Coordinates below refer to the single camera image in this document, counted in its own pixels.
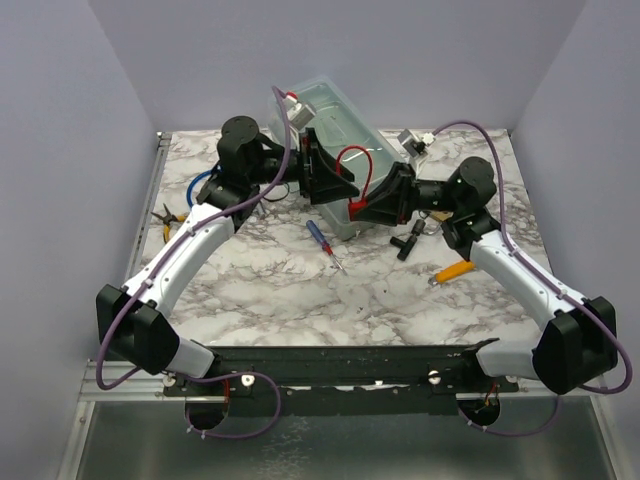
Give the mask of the red cable lock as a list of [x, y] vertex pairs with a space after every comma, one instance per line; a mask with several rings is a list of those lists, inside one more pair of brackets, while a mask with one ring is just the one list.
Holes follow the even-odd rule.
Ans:
[[347, 213], [351, 221], [356, 220], [358, 212], [368, 205], [368, 194], [373, 180], [374, 160], [372, 152], [361, 145], [348, 145], [343, 147], [336, 158], [335, 171], [344, 174], [350, 168], [359, 188], [356, 196], [347, 200]]

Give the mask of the blue cable lock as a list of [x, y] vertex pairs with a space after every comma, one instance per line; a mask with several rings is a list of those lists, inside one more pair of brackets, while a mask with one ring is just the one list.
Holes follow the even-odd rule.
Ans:
[[264, 183], [262, 173], [225, 174], [221, 167], [214, 167], [192, 181], [187, 197], [190, 208], [196, 210], [195, 218], [202, 221], [253, 198]]

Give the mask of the brass padlock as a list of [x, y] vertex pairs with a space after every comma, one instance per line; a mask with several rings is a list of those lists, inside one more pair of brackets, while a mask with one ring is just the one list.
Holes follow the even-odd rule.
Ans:
[[423, 217], [425, 220], [441, 224], [453, 215], [452, 212], [425, 211]]

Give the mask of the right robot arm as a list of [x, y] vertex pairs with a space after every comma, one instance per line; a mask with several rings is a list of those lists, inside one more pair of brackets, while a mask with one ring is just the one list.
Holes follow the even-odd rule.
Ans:
[[504, 287], [541, 331], [533, 340], [480, 343], [460, 367], [462, 384], [480, 392], [496, 377], [521, 377], [562, 395], [617, 365], [615, 310], [603, 297], [567, 287], [518, 248], [486, 207], [496, 191], [494, 170], [480, 157], [465, 159], [445, 181], [419, 180], [410, 165], [396, 162], [348, 211], [355, 221], [390, 226], [415, 211], [449, 214], [442, 225], [449, 248]]

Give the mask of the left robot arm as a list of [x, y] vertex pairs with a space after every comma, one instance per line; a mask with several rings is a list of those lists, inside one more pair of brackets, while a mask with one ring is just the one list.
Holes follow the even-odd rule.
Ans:
[[149, 374], [187, 376], [201, 395], [222, 380], [213, 351], [181, 337], [169, 324], [173, 307], [214, 251], [244, 224], [266, 184], [296, 182], [312, 204], [358, 195], [354, 174], [342, 167], [307, 128], [298, 145], [272, 142], [248, 116], [227, 120], [218, 161], [186, 220], [161, 251], [121, 287], [105, 285], [96, 297], [98, 357], [113, 352]]

